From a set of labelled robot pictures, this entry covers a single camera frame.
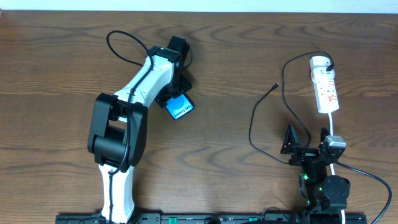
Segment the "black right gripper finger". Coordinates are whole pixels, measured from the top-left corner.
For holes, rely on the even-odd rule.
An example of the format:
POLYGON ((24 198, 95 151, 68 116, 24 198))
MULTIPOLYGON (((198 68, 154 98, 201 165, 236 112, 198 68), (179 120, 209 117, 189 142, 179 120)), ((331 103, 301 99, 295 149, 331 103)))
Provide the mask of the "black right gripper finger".
POLYGON ((292 155, 296 153, 296 150, 300 147, 300 139, 295 128, 289 124, 286 129, 285 139, 282 144, 280 153, 292 155))
POLYGON ((327 139, 327 137, 329 135, 330 135, 330 132, 329 132, 329 130, 326 127, 321 128, 321 131, 320 131, 320 149, 323 149, 327 145, 329 145, 328 139, 327 139))

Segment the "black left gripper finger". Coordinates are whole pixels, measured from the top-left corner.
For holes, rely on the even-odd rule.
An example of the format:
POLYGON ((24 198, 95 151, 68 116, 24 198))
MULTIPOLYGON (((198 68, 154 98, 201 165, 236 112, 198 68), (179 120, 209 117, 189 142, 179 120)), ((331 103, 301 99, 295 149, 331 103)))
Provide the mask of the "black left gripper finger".
POLYGON ((185 78, 184 76, 180 76, 179 78, 179 85, 178 85, 178 92, 185 93, 192 89, 191 82, 185 78))
POLYGON ((174 96, 168 93, 159 93, 156 98, 155 102, 161 107, 165 108, 169 99, 173 98, 174 96))

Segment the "blue Galaxy smartphone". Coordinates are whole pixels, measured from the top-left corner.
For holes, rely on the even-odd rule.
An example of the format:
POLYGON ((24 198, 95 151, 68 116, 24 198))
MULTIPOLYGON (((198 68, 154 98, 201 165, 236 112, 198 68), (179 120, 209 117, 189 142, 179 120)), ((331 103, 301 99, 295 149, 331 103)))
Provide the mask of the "blue Galaxy smartphone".
POLYGON ((165 108, 174 120, 179 120, 193 111, 194 103, 189 96, 184 93, 176 98, 170 98, 166 102, 165 108))

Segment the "white power strip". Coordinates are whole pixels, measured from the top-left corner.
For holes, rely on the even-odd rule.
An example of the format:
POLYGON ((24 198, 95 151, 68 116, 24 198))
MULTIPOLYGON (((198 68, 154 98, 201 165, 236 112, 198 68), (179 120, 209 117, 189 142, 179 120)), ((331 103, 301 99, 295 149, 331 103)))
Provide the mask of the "white power strip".
POLYGON ((334 79, 317 80, 316 82, 312 80, 312 82, 318 112, 321 114, 329 114, 338 110, 339 103, 334 79))

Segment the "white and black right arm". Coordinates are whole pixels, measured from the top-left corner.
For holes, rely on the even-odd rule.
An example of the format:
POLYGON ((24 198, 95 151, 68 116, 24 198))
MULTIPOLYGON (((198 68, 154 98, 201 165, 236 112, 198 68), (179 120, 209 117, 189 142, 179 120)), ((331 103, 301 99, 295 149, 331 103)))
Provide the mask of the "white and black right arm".
POLYGON ((308 207, 301 211, 302 223, 341 223, 341 211, 347 208, 351 184, 348 179, 328 174, 327 167, 344 153, 346 143, 340 136, 321 129, 321 142, 317 148, 300 145, 299 136, 290 124, 287 126, 281 154, 290 155, 290 166, 300 166, 300 190, 308 207))

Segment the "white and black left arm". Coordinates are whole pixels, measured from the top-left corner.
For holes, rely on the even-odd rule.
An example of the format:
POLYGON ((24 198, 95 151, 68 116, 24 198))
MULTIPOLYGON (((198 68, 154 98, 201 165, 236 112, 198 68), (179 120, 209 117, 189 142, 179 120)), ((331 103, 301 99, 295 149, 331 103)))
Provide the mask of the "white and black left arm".
POLYGON ((146 49, 144 64, 125 87, 96 98, 87 148, 103 177, 100 223, 127 223, 135 210, 133 172, 146 147, 150 105, 157 103, 174 120, 193 111, 186 94, 192 84, 182 75, 191 54, 186 39, 173 36, 166 47, 146 49))

